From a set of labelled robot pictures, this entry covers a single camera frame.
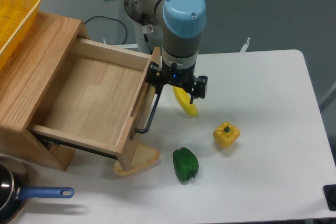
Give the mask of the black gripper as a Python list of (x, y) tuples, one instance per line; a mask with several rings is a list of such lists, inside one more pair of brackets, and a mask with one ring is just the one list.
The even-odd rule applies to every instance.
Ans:
[(207, 76), (194, 76), (195, 65), (186, 69), (171, 68), (162, 60), (162, 68), (151, 61), (147, 71), (145, 82), (155, 88), (155, 93), (160, 94), (164, 85), (169, 84), (183, 88), (189, 92), (190, 104), (193, 104), (195, 99), (204, 99), (207, 92)]

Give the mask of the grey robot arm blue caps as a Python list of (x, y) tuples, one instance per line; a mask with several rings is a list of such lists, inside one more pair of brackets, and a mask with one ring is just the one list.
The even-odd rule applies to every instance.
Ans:
[(205, 98), (207, 76), (194, 69), (206, 23), (205, 0), (140, 0), (139, 9), (162, 29), (162, 64), (148, 66), (146, 82), (160, 94), (166, 84), (182, 88), (190, 100)]

